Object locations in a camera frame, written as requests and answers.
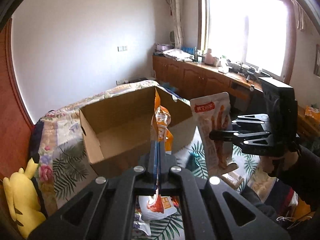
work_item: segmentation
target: leaf print tablecloth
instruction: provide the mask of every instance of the leaf print tablecloth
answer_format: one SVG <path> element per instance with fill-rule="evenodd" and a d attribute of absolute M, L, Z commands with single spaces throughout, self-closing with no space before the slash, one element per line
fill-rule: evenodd
<path fill-rule="evenodd" d="M 59 110 L 51 111 L 41 119 L 44 122 L 44 128 L 39 148 L 40 167 L 36 177 L 49 216 L 97 176 L 86 157 L 79 108 L 105 98 L 150 86 L 159 85 L 155 81 L 120 85 Z M 188 100 L 181 98 L 179 100 L 190 105 Z M 192 142 L 178 151 L 175 156 L 182 167 L 186 167 L 190 156 L 194 157 L 195 162 L 187 168 L 195 176 L 208 177 L 203 144 L 197 128 Z M 232 158 L 239 165 L 236 172 L 244 178 L 244 182 L 238 189 L 241 192 L 255 172 L 260 159 L 255 155 L 243 154 L 238 147 L 233 148 Z M 150 227 L 152 236 L 148 239 L 179 240 L 185 238 L 180 210 L 165 219 L 151 221 Z"/>

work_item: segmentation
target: cardboard box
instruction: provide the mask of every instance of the cardboard box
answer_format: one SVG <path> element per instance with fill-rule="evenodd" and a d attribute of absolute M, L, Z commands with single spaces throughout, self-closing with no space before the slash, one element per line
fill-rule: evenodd
<path fill-rule="evenodd" d="M 84 106 L 80 109 L 84 146 L 98 175 L 111 178 L 138 164 L 150 151 L 150 128 L 156 90 L 169 110 L 172 153 L 192 139 L 196 123 L 190 106 L 160 88 L 148 87 Z"/>

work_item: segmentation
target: cabinet door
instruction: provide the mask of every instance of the cabinet door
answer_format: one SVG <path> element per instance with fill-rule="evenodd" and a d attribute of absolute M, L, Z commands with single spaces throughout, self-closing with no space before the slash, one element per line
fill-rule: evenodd
<path fill-rule="evenodd" d="M 178 89 L 177 94 L 181 90 L 181 81 L 183 69 L 180 66 L 180 62 L 173 61 L 168 63 L 168 72 L 167 72 L 167 82 L 170 86 L 176 87 Z"/>
<path fill-rule="evenodd" d="M 190 100 L 203 96 L 202 68 L 185 64 L 181 96 Z"/>
<path fill-rule="evenodd" d="M 158 81 L 167 82 L 168 69 L 162 57 L 153 56 L 153 70 L 156 72 L 156 79 Z"/>
<path fill-rule="evenodd" d="M 222 74 L 204 70 L 204 96 L 228 92 L 230 80 Z"/>

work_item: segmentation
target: yellow plush toy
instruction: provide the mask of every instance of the yellow plush toy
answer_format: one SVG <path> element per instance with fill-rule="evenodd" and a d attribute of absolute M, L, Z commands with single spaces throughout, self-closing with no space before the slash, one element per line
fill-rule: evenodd
<path fill-rule="evenodd" d="M 20 168 L 19 172 L 10 176 L 10 179 L 3 180 L 11 218 L 17 223 L 24 238 L 27 238 L 38 225 L 45 221 L 45 216 L 40 212 L 36 189 L 31 181 L 37 168 L 38 164 L 31 158 L 26 171 Z"/>

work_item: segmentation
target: black electronic device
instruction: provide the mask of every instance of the black electronic device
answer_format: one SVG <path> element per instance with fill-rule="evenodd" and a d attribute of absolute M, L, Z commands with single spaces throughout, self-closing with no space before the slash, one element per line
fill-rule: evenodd
<path fill-rule="evenodd" d="M 246 154 L 281 157 L 296 151 L 298 103 L 294 89 L 271 77 L 260 77 L 267 112 L 241 115 L 232 130 L 211 131 L 211 140 L 232 141 Z"/>
<path fill-rule="evenodd" d="M 289 240 L 289 234 L 219 177 L 194 177 L 152 142 L 139 165 L 97 177 L 31 232 L 29 240 L 128 240 L 137 195 L 179 196 L 186 240 Z"/>

